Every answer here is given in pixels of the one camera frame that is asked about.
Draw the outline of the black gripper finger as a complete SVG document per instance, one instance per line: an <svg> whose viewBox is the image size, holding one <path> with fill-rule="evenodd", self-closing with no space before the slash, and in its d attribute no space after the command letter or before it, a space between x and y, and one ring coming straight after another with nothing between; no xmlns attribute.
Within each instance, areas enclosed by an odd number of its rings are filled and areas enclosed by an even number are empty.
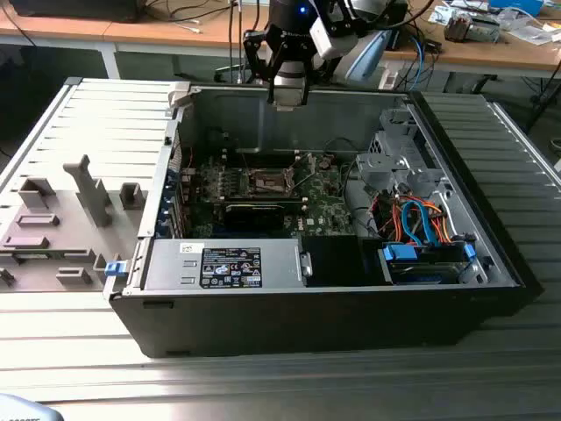
<svg viewBox="0 0 561 421"><path fill-rule="evenodd" d="M331 83L341 60L341 57L325 60L319 68L314 68L313 56L309 54L302 56L304 77L301 105L308 103L309 91L312 86L327 86Z"/></svg>
<svg viewBox="0 0 561 421"><path fill-rule="evenodd" d="M272 49L272 58L265 61L259 57L259 49L265 43ZM264 31L246 30L243 36L245 56L254 79L260 79L268 83L267 101L273 103L274 78L277 75L277 30L266 29Z"/></svg>

